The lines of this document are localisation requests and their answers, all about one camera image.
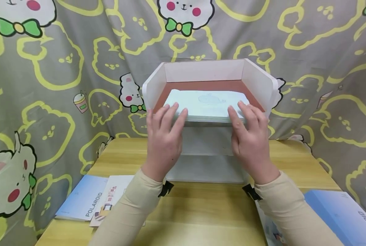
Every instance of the light blue box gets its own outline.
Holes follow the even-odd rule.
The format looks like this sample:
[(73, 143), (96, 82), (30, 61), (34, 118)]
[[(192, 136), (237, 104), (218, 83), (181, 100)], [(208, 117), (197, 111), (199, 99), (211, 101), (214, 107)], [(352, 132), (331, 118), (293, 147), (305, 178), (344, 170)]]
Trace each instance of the light blue box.
[(310, 190), (306, 202), (346, 246), (366, 246), (366, 212), (341, 191)]
[(108, 178), (84, 175), (56, 212), (57, 219), (90, 221)]

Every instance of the gray fabric backdrop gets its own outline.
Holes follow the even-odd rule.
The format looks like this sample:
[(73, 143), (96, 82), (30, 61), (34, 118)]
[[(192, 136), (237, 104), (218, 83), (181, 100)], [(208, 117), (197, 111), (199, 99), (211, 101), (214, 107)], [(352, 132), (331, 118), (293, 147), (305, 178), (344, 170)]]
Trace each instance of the gray fabric backdrop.
[(160, 62), (247, 57), (279, 78), (270, 138), (366, 210), (366, 0), (157, 4), (0, 0), (0, 245), (35, 244), (110, 137), (146, 137), (131, 95)]

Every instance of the person's left hand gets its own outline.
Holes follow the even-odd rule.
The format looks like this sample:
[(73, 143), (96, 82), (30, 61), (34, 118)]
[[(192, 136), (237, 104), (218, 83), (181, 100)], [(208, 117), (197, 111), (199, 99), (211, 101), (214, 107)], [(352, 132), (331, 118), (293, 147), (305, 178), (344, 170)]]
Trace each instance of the person's left hand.
[(182, 131), (188, 109), (183, 109), (172, 126), (178, 106), (178, 103), (172, 107), (167, 104), (155, 115), (151, 109), (147, 111), (147, 158), (142, 172), (157, 182), (163, 181), (182, 152)]

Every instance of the booklet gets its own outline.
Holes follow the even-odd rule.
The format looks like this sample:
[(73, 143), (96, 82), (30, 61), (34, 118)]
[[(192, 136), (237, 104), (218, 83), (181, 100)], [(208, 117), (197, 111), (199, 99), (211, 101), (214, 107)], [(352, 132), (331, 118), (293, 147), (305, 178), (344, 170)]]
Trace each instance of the booklet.
[(90, 221), (90, 227), (98, 227), (101, 225), (113, 206), (124, 194), (133, 178), (134, 175), (116, 175), (109, 177), (100, 202), (97, 203), (95, 208), (94, 216)]
[(56, 212), (56, 219), (90, 221), (108, 178), (84, 175)]
[(250, 103), (245, 94), (235, 91), (180, 91), (173, 89), (165, 100), (165, 104), (172, 106), (175, 102), (179, 103), (176, 116), (184, 108), (187, 108), (187, 121), (230, 122), (227, 111), (230, 105), (237, 111), (238, 116), (245, 120), (238, 107), (238, 101), (243, 101), (245, 104)]

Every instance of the black clip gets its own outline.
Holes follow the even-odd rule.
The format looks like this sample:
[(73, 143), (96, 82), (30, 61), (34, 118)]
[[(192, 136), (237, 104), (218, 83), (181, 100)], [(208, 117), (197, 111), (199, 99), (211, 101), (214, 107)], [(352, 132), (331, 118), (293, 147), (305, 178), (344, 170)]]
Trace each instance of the black clip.
[(158, 197), (169, 194), (169, 192), (171, 192), (173, 187), (174, 187), (174, 184), (170, 183), (169, 181), (165, 181), (165, 184), (162, 185), (162, 190)]
[(251, 199), (253, 199), (254, 201), (262, 200), (259, 194), (257, 194), (256, 190), (253, 187), (251, 187), (250, 184), (248, 184), (247, 186), (243, 186), (242, 189), (246, 193), (246, 195), (248, 197), (251, 197)]

